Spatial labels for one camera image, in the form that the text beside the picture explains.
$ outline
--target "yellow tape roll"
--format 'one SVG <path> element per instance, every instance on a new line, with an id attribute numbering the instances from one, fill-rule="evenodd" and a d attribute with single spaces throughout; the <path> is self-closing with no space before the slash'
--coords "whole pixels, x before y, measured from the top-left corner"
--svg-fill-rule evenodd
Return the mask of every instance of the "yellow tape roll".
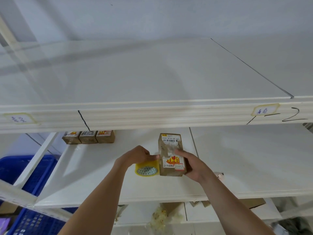
<path id="1" fill-rule="evenodd" d="M 135 165 L 135 173 L 139 176 L 154 176 L 159 173 L 159 160 L 143 162 Z"/>

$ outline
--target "blue crate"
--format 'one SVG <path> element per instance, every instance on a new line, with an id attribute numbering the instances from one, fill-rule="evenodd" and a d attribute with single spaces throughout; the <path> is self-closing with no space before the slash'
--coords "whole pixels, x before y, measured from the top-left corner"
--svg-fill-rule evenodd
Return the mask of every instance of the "blue crate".
<path id="1" fill-rule="evenodd" d="M 14 161 L 10 161 L 8 159 L 6 159 L 6 161 L 4 160 L 5 163 L 9 164 L 9 170 L 6 170 L 5 167 L 2 168 L 0 159 L 0 179 L 2 171 L 3 174 L 10 173 L 10 176 L 7 176 L 5 179 L 11 184 L 17 180 L 19 175 L 27 166 L 28 162 L 31 160 L 32 156 L 17 156 L 15 158 L 16 160 L 19 159 L 19 162 L 16 161 L 16 164 L 18 165 L 16 168 L 14 167 Z M 38 196 L 44 188 L 45 183 L 52 173 L 56 163 L 57 161 L 53 156 L 44 156 L 32 175 L 29 177 L 23 189 Z M 76 209 L 77 208 L 67 208 L 65 210 L 74 213 Z M 21 210 L 7 235 L 57 235 L 64 224 L 65 222 L 63 221 L 24 208 Z"/>

